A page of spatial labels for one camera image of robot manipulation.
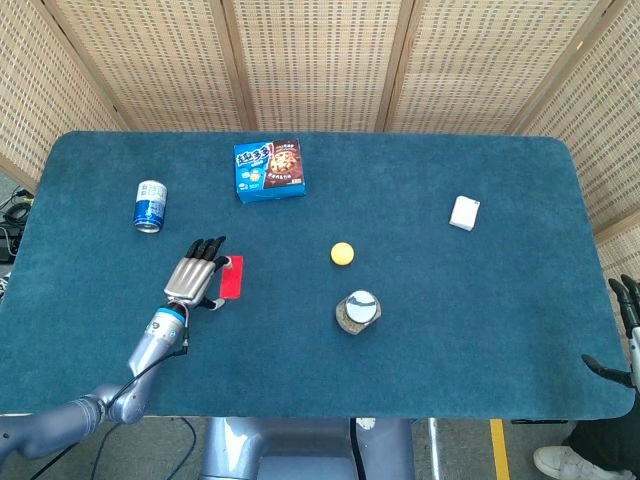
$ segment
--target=person's leg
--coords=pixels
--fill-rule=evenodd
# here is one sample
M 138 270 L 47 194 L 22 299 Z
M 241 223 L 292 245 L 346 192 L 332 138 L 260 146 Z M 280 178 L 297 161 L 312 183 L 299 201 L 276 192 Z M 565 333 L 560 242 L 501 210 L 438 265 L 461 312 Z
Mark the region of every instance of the person's leg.
M 604 470 L 630 470 L 640 477 L 640 395 L 624 417 L 578 422 L 564 445 Z

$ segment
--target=wire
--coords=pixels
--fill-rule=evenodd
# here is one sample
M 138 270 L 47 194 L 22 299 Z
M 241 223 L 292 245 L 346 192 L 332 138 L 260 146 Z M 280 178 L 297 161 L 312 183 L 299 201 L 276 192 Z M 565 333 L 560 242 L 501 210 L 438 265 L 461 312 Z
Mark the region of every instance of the wire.
M 186 418 L 180 417 L 180 420 L 182 420 L 185 423 L 185 425 L 189 427 L 189 430 L 191 430 L 191 435 L 193 436 L 193 440 L 191 441 L 191 446 L 189 447 L 189 450 L 187 450 L 187 453 L 185 453 L 184 457 L 182 457 L 182 460 L 180 460 L 180 463 L 176 465 L 176 468 L 173 469 L 173 472 L 171 472 L 171 475 L 167 477 L 167 480 L 171 480 L 176 475 L 176 473 L 178 473 L 180 469 L 184 467 L 184 464 L 187 463 L 187 460 L 193 453 L 194 448 L 196 448 L 197 436 L 196 436 L 195 428 L 193 428 L 193 425 L 191 425 L 191 422 L 189 422 L 189 420 L 187 420 Z
M 0 228 L 4 232 L 4 238 L 7 240 L 7 251 L 9 252 L 9 255 L 11 255 L 12 257 L 15 257 L 18 252 L 14 253 L 11 251 L 11 242 L 9 241 L 9 232 L 7 232 L 7 229 L 4 228 L 1 224 L 0 224 Z
M 33 476 L 29 478 L 29 480 L 35 480 L 36 478 L 38 478 L 40 475 L 42 475 L 44 472 L 46 472 L 49 469 L 49 467 L 51 467 L 54 463 L 56 463 L 58 460 L 60 460 L 62 457 L 64 457 L 67 453 L 69 453 L 71 451 L 71 449 L 73 447 L 75 447 L 76 445 L 77 445 L 77 443 L 74 443 L 73 445 L 69 445 L 62 452 L 60 452 L 58 455 L 56 455 L 53 460 L 51 460 L 44 467 L 42 467 L 35 474 L 33 474 Z
M 175 351 L 173 351 L 173 352 L 171 352 L 171 353 L 167 353 L 166 355 L 163 355 L 162 357 L 160 357 L 160 358 L 159 358 L 158 360 L 156 360 L 155 362 L 151 362 L 151 364 L 150 364 L 147 368 L 145 368 L 144 370 L 142 370 L 138 375 L 136 375 L 136 376 L 135 376 L 135 377 L 133 377 L 131 380 L 129 380 L 127 383 L 125 383 L 125 384 L 123 385 L 123 387 L 122 387 L 120 390 L 118 390 L 118 391 L 116 392 L 116 394 L 113 396 L 113 398 L 112 398 L 111 400 L 109 400 L 109 403 L 107 403 L 107 407 L 106 407 L 107 412 L 111 409 L 111 407 L 113 407 L 113 404 L 114 404 L 114 403 L 116 403 L 116 400 L 117 400 L 118 398 L 120 398 L 120 396 L 121 396 L 124 392 L 126 392 L 126 391 L 129 389 L 129 387 L 130 387 L 131 385 L 133 385 L 133 384 L 136 382 L 136 380 L 138 380 L 140 377 L 142 377 L 145 373 L 147 373 L 147 372 L 148 372 L 149 370 L 151 370 L 153 367 L 155 367 L 155 366 L 157 366 L 158 364 L 160 364 L 160 363 L 164 362 L 167 358 L 171 358 L 171 357 L 179 357 L 179 356 L 181 356 L 181 355 L 186 355 L 186 354 L 187 354 L 187 352 L 186 352 L 186 348 L 185 348 L 185 347 L 182 347 L 182 349 L 180 349 L 180 350 L 175 350 Z
M 356 470 L 358 471 L 358 480 L 367 480 L 367 474 L 364 471 L 364 463 L 362 461 L 362 454 L 360 453 L 360 447 L 358 446 L 358 432 L 356 431 L 355 418 L 352 418 L 349 421 L 349 433 L 351 437 L 351 450 L 353 451 L 353 459 L 356 462 Z
M 107 438 L 109 435 L 113 433 L 113 431 L 118 428 L 121 423 L 116 423 L 113 427 L 109 429 L 107 433 L 105 433 L 104 437 L 102 437 L 102 442 L 100 442 L 100 448 L 98 448 L 98 453 L 96 454 L 96 459 L 93 461 L 93 469 L 91 470 L 91 480 L 96 478 L 96 471 L 98 470 L 98 462 L 100 461 L 100 456 L 102 455 L 102 449 L 104 448 L 104 444 L 107 442 Z
M 184 456 L 182 457 L 182 460 L 180 460 L 180 463 L 178 463 L 178 465 L 176 465 L 176 467 L 173 469 L 173 471 L 167 477 L 166 480 L 172 480 L 173 477 L 176 476 L 176 474 L 180 471 L 180 469 L 182 469 L 182 467 L 184 467 L 185 463 L 187 463 L 187 460 L 189 459 L 189 457 L 193 453 L 194 449 L 196 448 L 197 435 L 196 435 L 195 428 L 193 428 L 193 425 L 191 425 L 191 422 L 189 422 L 189 420 L 187 420 L 186 418 L 180 417 L 180 420 L 182 420 L 184 422 L 184 424 L 187 427 L 189 427 L 189 430 L 191 430 L 191 435 L 192 435 L 193 439 L 191 441 L 191 446 L 187 450 L 187 453 L 184 454 Z M 109 431 L 107 431 L 107 433 L 105 433 L 104 437 L 102 437 L 102 441 L 100 442 L 100 447 L 98 448 L 98 453 L 96 453 L 96 458 L 93 461 L 93 469 L 91 470 L 91 479 L 90 480 L 95 480 L 95 478 L 96 478 L 96 472 L 98 471 L 98 463 L 100 461 L 100 457 L 102 456 L 102 450 L 104 450 L 104 446 L 107 443 L 107 439 L 109 438 L 109 435 L 111 435 L 116 428 L 118 428 L 118 427 L 120 427 L 122 425 L 123 425 L 122 423 L 115 424 L 113 427 L 111 427 L 109 429 Z
M 135 377 L 133 377 L 130 381 L 128 381 L 120 390 L 118 390 L 118 392 L 113 396 L 113 398 L 109 401 L 109 403 L 107 403 L 106 406 L 106 411 L 108 412 L 109 409 L 113 406 L 113 404 L 115 403 L 115 401 L 131 386 L 133 385 L 133 383 L 138 380 L 140 377 L 142 377 L 145 373 L 147 373 L 149 370 L 151 370 L 153 367 L 157 366 L 158 364 L 164 362 L 167 358 L 171 358 L 171 357 L 179 357 L 181 355 L 186 355 L 187 351 L 188 351 L 188 346 L 185 347 L 183 346 L 180 350 L 175 350 L 171 353 L 167 353 L 166 355 L 163 355 L 162 357 L 160 357 L 158 360 L 156 360 L 155 362 L 152 362 L 151 365 L 149 365 L 147 368 L 145 368 L 144 370 L 142 370 L 138 375 L 136 375 Z M 74 443 L 73 445 L 67 447 L 65 450 L 63 450 L 60 454 L 58 454 L 53 460 L 51 460 L 49 463 L 47 463 L 44 467 L 42 467 L 33 477 L 31 477 L 29 480 L 34 480 L 36 478 L 38 478 L 40 475 L 42 475 L 47 469 L 49 469 L 49 467 L 51 467 L 54 463 L 56 463 L 58 460 L 60 460 L 63 456 L 65 456 L 69 450 L 71 450 L 73 447 L 75 447 L 77 445 L 77 443 Z

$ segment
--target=black cable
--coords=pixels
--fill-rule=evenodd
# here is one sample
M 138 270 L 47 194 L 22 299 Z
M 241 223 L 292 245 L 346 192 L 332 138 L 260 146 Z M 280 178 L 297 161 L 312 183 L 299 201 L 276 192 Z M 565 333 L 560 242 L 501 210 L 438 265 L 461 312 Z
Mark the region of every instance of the black cable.
M 191 456 L 191 454 L 193 453 L 194 448 L 196 448 L 196 429 L 193 428 L 193 425 L 191 425 L 191 422 L 189 422 L 189 420 L 187 420 L 184 417 L 180 417 L 180 420 L 182 420 L 185 425 L 187 425 L 187 427 L 189 427 L 189 430 L 191 430 L 191 435 L 193 436 L 193 441 L 191 442 L 191 446 L 189 447 L 189 450 L 187 450 L 187 453 L 184 455 L 184 457 L 182 457 L 182 460 L 180 460 L 180 463 L 178 465 L 176 465 L 176 468 L 173 469 L 173 472 L 171 472 L 171 475 L 169 475 L 167 477 L 167 480 L 171 480 L 176 473 L 178 473 L 180 471 L 180 469 L 182 467 L 184 467 L 184 464 L 187 463 L 187 460 L 189 459 L 189 457 Z
M 113 431 L 118 428 L 121 423 L 116 423 L 113 427 L 109 429 L 107 433 L 105 433 L 104 437 L 102 437 L 102 442 L 100 442 L 100 448 L 98 448 L 98 453 L 96 454 L 96 459 L 93 461 L 93 469 L 91 470 L 91 480 L 96 478 L 96 471 L 98 470 L 98 462 L 100 461 L 100 456 L 102 455 L 102 449 L 104 448 L 104 444 L 107 442 L 107 438 L 109 435 L 113 433 Z
M 31 211 L 31 205 L 26 202 L 11 205 L 4 213 L 4 221 L 12 227 L 24 227 Z
M 163 355 L 162 357 L 160 357 L 158 360 L 156 360 L 155 362 L 151 362 L 151 364 L 145 368 L 144 370 L 142 370 L 138 375 L 136 375 L 135 377 L 133 377 L 131 380 L 129 380 L 127 383 L 124 384 L 124 386 L 117 391 L 117 393 L 113 396 L 113 398 L 111 400 L 109 400 L 109 403 L 107 403 L 106 406 L 106 410 L 107 412 L 111 409 L 111 407 L 113 407 L 113 404 L 116 403 L 116 400 L 124 393 L 127 391 L 127 389 L 133 385 L 136 380 L 138 380 L 140 377 L 142 377 L 145 373 L 147 373 L 149 370 L 151 370 L 153 367 L 157 366 L 158 364 L 164 362 L 167 358 L 171 358 L 171 357 L 180 357 L 182 355 L 186 355 L 187 354 L 187 347 L 182 347 L 180 350 L 175 350 L 173 352 L 167 353 L 166 355 Z
M 189 422 L 186 418 L 180 417 L 180 420 L 182 420 L 185 423 L 185 425 L 187 427 L 189 427 L 189 430 L 191 430 L 191 435 L 193 437 L 193 440 L 191 441 L 191 446 L 189 447 L 189 450 L 187 450 L 187 453 L 185 453 L 184 457 L 182 457 L 182 460 L 180 460 L 180 463 L 178 463 L 178 465 L 176 465 L 176 467 L 173 469 L 173 471 L 171 472 L 171 475 L 169 475 L 167 477 L 167 480 L 171 480 L 173 477 L 175 477 L 175 475 L 180 471 L 180 469 L 182 467 L 184 467 L 185 463 L 187 463 L 187 460 L 189 459 L 189 457 L 193 453 L 193 450 L 196 448 L 197 436 L 196 436 L 195 428 L 193 428 L 193 425 L 191 425 L 191 422 Z M 100 448 L 98 448 L 98 453 L 96 454 L 96 459 L 93 461 L 93 469 L 91 470 L 91 479 L 90 480 L 95 480 L 96 472 L 98 470 L 98 462 L 100 461 L 100 456 L 102 455 L 102 450 L 104 449 L 104 445 L 107 442 L 107 439 L 109 438 L 109 435 L 111 435 L 113 433 L 113 431 L 116 428 L 118 428 L 119 426 L 121 426 L 121 425 L 123 425 L 123 424 L 122 423 L 115 424 L 113 427 L 111 427 L 109 429 L 109 431 L 107 433 L 105 433 L 104 437 L 102 437 L 102 442 L 100 442 Z
M 74 443 L 73 445 L 69 445 L 62 452 L 60 452 L 58 455 L 56 455 L 53 460 L 51 460 L 44 467 L 42 467 L 40 470 L 38 470 L 36 473 L 34 473 L 32 477 L 29 477 L 29 480 L 35 480 L 40 475 L 42 475 L 44 472 L 49 470 L 49 467 L 51 467 L 54 463 L 56 463 L 58 460 L 60 460 L 62 457 L 64 457 L 67 453 L 69 453 L 71 451 L 71 449 L 73 447 L 75 447 L 76 445 L 77 445 L 77 443 Z
M 358 480 L 367 480 L 367 474 L 364 471 L 364 463 L 362 462 L 362 454 L 358 445 L 358 432 L 356 430 L 356 419 L 349 421 L 349 433 L 351 437 L 351 450 L 353 451 L 353 459 L 356 462 L 356 470 L 358 471 Z
M 120 397 L 120 395 L 122 395 L 131 385 L 133 385 L 133 383 L 138 380 L 140 377 L 142 377 L 145 373 L 147 373 L 149 370 L 151 370 L 153 367 L 155 367 L 156 365 L 158 365 L 159 363 L 164 362 L 167 358 L 171 358 L 171 357 L 179 357 L 181 355 L 186 355 L 188 351 L 188 347 L 183 346 L 180 350 L 175 350 L 171 353 L 167 353 L 166 355 L 163 355 L 162 357 L 160 357 L 158 360 L 156 360 L 155 362 L 152 362 L 151 365 L 149 365 L 147 368 L 145 368 L 144 370 L 142 370 L 138 375 L 136 375 L 135 377 L 133 377 L 129 382 L 127 382 L 120 390 L 118 390 L 118 392 L 113 396 L 113 398 L 109 401 L 109 403 L 107 403 L 106 406 L 106 411 L 108 412 L 109 409 L 113 406 L 113 404 L 115 403 L 115 401 Z M 49 463 L 47 463 L 44 467 L 42 467 L 40 470 L 38 470 L 38 472 L 36 472 L 36 474 L 31 477 L 29 480 L 34 480 L 36 478 L 38 478 L 40 475 L 42 475 L 46 470 L 48 470 L 51 466 L 53 466 L 54 463 L 56 463 L 58 460 L 60 460 L 62 457 L 64 457 L 73 447 L 75 447 L 77 445 L 77 443 L 74 443 L 73 445 L 65 448 L 62 452 L 60 452 L 58 455 L 56 455 L 56 457 L 51 460 Z

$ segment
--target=blue felt tablecloth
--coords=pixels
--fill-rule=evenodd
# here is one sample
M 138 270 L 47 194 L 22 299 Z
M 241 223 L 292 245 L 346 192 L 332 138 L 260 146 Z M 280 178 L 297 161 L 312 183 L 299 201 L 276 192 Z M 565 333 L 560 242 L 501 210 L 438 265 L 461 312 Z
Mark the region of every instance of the blue felt tablecloth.
M 307 195 L 242 205 L 233 145 L 296 136 Z M 136 187 L 168 188 L 159 234 Z M 481 202 L 472 232 L 455 198 Z M 158 415 L 594 418 L 633 393 L 566 147 L 551 138 L 77 132 L 55 144 L 0 311 L 0 411 L 129 379 L 126 361 L 192 240 L 245 257 L 241 300 L 198 312 L 189 355 L 157 377 Z M 340 268 L 337 241 L 356 250 Z M 218 283 L 212 287 L 213 294 Z M 382 318 L 352 337 L 336 304 Z

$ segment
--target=blue and white can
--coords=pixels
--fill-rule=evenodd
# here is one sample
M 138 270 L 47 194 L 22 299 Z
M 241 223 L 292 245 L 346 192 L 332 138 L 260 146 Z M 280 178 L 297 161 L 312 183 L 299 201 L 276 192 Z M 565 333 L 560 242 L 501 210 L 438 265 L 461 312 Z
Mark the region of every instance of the blue and white can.
M 164 207 L 167 205 L 167 187 L 155 180 L 145 180 L 138 185 L 133 224 L 145 233 L 156 233 L 164 223 Z

